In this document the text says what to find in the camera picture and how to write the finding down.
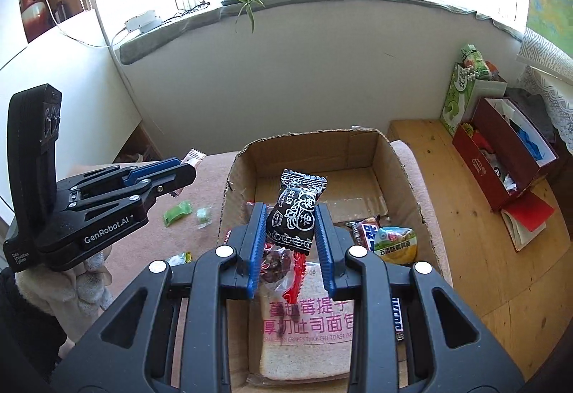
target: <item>paper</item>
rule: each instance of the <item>paper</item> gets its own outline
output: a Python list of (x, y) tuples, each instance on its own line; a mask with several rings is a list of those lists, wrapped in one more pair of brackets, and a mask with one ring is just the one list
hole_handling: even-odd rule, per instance
[(517, 251), (523, 249), (545, 229), (545, 222), (554, 211), (553, 207), (531, 191), (525, 191), (501, 210), (501, 217)]

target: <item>open cardboard box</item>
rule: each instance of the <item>open cardboard box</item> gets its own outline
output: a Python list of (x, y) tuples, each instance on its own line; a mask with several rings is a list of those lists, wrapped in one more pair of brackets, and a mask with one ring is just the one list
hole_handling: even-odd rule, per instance
[[(328, 204), (334, 223), (387, 212), (392, 225), (412, 228), (418, 238), (416, 260), (428, 261), (443, 274), (432, 237), (399, 158), (377, 130), (321, 131), (255, 141), (236, 157), (228, 175), (219, 229), (247, 223), (247, 201), (274, 203), (285, 168), (328, 179), (321, 202)], [(348, 380), (255, 387), (249, 374), (249, 304), (228, 301), (228, 357), (233, 391), (346, 392)]]
[[(539, 147), (543, 156), (541, 161), (533, 158), (509, 122), (504, 119), (504, 110), (509, 111), (514, 122), (522, 127), (528, 133), (529, 139)], [(557, 159), (557, 154), (551, 145), (509, 99), (485, 97), (480, 99), (472, 123), (492, 146), (497, 158), (517, 186), (517, 191), (509, 193), (505, 190), (479, 147), (459, 126), (452, 143), (466, 162), (494, 211), (500, 210), (504, 205), (519, 197), (532, 183), (545, 177)]]

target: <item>green candy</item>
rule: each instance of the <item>green candy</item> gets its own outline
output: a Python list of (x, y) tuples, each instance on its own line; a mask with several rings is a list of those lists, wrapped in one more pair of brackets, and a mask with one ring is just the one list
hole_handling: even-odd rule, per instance
[(199, 222), (199, 228), (204, 228), (211, 223), (210, 207), (197, 209), (197, 222)]
[(163, 223), (166, 227), (170, 226), (176, 220), (179, 220), (184, 215), (191, 214), (193, 212), (193, 207), (188, 200), (181, 201), (175, 207), (171, 207), (167, 212), (163, 214)]

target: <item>person's hand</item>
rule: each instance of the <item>person's hand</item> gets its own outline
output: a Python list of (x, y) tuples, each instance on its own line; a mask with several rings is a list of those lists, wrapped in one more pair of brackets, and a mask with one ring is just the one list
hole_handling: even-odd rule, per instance
[(107, 309), (112, 302), (106, 288), (112, 277), (105, 267), (110, 252), (111, 246), (65, 272), (53, 272), (45, 265), (18, 272), (16, 285), (28, 302), (55, 316), (76, 343), (98, 318), (100, 309)]

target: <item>red box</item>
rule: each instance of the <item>red box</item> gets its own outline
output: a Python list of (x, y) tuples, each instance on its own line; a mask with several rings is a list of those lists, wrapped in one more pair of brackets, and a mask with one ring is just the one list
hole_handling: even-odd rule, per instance
[[(530, 131), (530, 134), (535, 136), (536, 144), (545, 155), (546, 160), (542, 166), (533, 158), (514, 129), (489, 101), (493, 101), (493, 103), (506, 101), (507, 105), (511, 106), (510, 110), (516, 112), (515, 118), (521, 120), (523, 126)], [(531, 121), (509, 99), (480, 99), (472, 118), (472, 123), (492, 146), (497, 158), (517, 185), (517, 191), (509, 193), (505, 190), (502, 181), (496, 175), (488, 160), (465, 130), (459, 126), (452, 144), (466, 162), (494, 211), (500, 210), (505, 204), (518, 197), (535, 180), (545, 177), (551, 165), (557, 159), (557, 155), (549, 143), (545, 141)]]

